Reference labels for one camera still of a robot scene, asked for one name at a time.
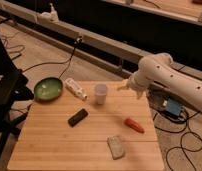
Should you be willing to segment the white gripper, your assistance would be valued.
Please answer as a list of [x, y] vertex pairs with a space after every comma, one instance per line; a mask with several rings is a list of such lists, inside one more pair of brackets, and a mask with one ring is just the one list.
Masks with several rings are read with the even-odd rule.
[[127, 81], [127, 84], [119, 86], [117, 90], [128, 90], [129, 88], [137, 91], [137, 99], [140, 99], [147, 88], [147, 83], [140, 75], [131, 75]]

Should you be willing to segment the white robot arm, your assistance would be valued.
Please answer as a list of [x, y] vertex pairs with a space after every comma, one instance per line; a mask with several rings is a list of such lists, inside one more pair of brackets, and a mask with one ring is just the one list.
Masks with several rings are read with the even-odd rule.
[[119, 90], [132, 89], [140, 98], [154, 81], [167, 87], [202, 113], [202, 81], [182, 74], [171, 67], [173, 58], [168, 53], [142, 57], [138, 70], [134, 72]]

